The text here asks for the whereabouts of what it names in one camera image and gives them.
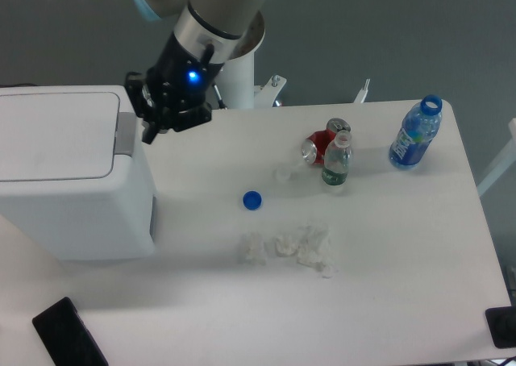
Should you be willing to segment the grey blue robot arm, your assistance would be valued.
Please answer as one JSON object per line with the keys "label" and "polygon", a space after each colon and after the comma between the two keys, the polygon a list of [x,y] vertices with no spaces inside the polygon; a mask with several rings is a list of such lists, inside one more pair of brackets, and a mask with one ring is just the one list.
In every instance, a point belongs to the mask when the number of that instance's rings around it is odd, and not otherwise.
{"label": "grey blue robot arm", "polygon": [[142,140],[208,123],[206,92],[230,59],[265,0],[133,0],[152,21],[175,15],[173,32],[156,63],[129,72],[124,87],[144,121]]}

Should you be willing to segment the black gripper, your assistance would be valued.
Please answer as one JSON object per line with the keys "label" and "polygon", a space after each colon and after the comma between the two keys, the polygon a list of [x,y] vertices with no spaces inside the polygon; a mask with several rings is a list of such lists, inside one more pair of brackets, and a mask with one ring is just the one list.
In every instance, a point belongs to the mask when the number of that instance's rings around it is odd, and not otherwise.
{"label": "black gripper", "polygon": [[222,68],[212,61],[214,54],[213,40],[194,56],[171,35],[146,77],[137,72],[126,74],[124,88],[136,115],[144,121],[143,143],[151,144],[169,130],[185,131],[212,119],[206,91]]}

